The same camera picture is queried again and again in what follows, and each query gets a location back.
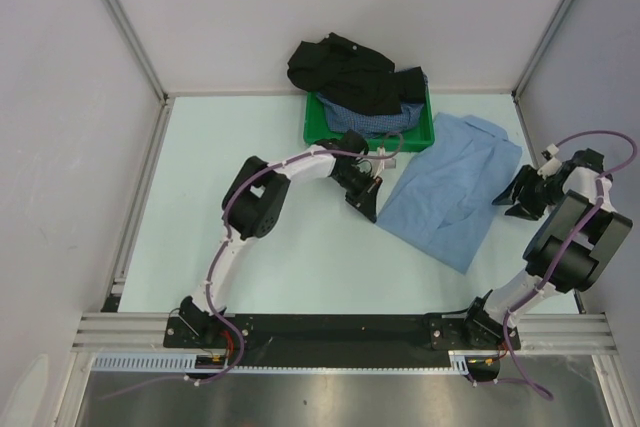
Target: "black cloth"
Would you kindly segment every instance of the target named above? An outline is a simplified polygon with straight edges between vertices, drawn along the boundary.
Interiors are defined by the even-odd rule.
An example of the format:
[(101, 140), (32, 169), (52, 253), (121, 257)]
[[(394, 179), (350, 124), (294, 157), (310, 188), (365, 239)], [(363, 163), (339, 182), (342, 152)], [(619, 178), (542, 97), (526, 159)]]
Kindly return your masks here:
[(402, 103), (424, 104), (422, 69), (394, 70), (381, 53), (332, 33), (317, 44), (301, 42), (287, 76), (296, 87), (359, 114), (396, 115)]

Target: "white table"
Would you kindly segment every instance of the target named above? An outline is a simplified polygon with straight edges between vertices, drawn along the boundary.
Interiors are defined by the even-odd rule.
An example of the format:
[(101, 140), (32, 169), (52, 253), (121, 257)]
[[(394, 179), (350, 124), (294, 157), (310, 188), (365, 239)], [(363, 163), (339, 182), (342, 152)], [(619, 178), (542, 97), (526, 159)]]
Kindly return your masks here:
[[(432, 95), (438, 112), (502, 126), (531, 158), (509, 95)], [(136, 240), (121, 312), (169, 312), (204, 278), (222, 236), (221, 201), (247, 157), (306, 148), (303, 96), (176, 99)], [(413, 154), (383, 173), (378, 209)], [(331, 179), (289, 190), (276, 228), (238, 273), (229, 312), (409, 314), (457, 310), (507, 282), (541, 222), (496, 216), (466, 275), (366, 220)], [(537, 313), (574, 313), (564, 295)]]

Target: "blue checkered cloth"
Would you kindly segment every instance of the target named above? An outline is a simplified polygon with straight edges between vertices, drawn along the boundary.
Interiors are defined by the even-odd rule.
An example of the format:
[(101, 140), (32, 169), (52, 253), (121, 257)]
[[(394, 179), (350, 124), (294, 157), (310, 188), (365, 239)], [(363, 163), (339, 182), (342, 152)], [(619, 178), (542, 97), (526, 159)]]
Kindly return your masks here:
[(424, 104), (400, 104), (401, 114), (362, 115), (331, 102), (319, 92), (316, 93), (316, 97), (324, 105), (329, 130), (346, 132), (351, 129), (365, 138), (413, 129), (420, 122), (420, 114), (424, 108)]

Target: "blue cloth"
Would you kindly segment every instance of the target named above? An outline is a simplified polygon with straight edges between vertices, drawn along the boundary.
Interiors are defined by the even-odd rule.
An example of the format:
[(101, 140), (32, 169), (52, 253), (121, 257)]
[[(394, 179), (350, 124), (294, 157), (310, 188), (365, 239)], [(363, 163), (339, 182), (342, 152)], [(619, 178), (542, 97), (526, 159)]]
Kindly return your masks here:
[[(427, 85), (426, 75), (424, 76), (424, 84)], [(319, 92), (316, 93), (316, 97), (324, 104), (329, 130), (346, 132), (352, 129), (366, 138), (377, 137), (388, 132), (404, 132), (413, 129), (420, 122), (420, 114), (424, 108), (424, 104), (400, 104), (401, 114), (362, 115), (331, 102)]]
[(522, 149), (475, 116), (438, 114), (436, 141), (400, 176), (377, 225), (466, 274), (511, 182)]

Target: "metallic floor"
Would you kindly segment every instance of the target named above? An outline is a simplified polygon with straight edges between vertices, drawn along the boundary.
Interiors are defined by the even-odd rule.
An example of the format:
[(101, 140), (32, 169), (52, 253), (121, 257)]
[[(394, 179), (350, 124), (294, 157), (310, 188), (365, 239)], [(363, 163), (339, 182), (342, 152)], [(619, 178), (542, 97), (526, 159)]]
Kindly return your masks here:
[[(555, 395), (514, 385), (472, 388), (460, 376), (235, 374), (195, 388), (161, 382), (109, 400), (158, 374), (94, 373), (78, 427), (610, 426), (590, 357), (525, 359)], [(502, 377), (515, 375), (510, 361)]]

